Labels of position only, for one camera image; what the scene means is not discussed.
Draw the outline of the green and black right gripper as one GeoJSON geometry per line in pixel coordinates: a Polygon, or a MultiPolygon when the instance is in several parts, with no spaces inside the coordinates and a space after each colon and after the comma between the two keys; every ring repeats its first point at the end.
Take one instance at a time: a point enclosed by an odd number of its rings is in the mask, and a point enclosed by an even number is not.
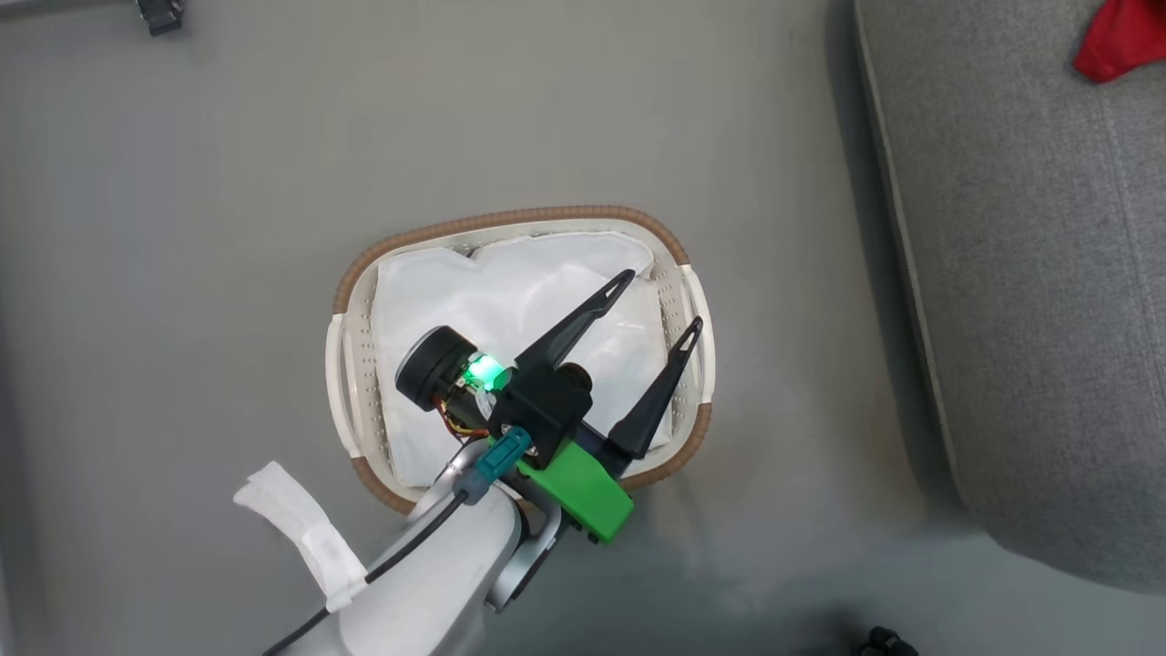
{"type": "Polygon", "coordinates": [[[503,366],[449,325],[434,327],[396,369],[396,392],[435,411],[456,436],[486,447],[483,479],[517,473],[550,495],[593,541],[607,543],[633,508],[618,478],[653,437],[702,336],[696,316],[670,347],[663,368],[607,436],[586,426],[592,383],[570,364],[588,327],[607,315],[635,278],[625,269],[503,366]]]}

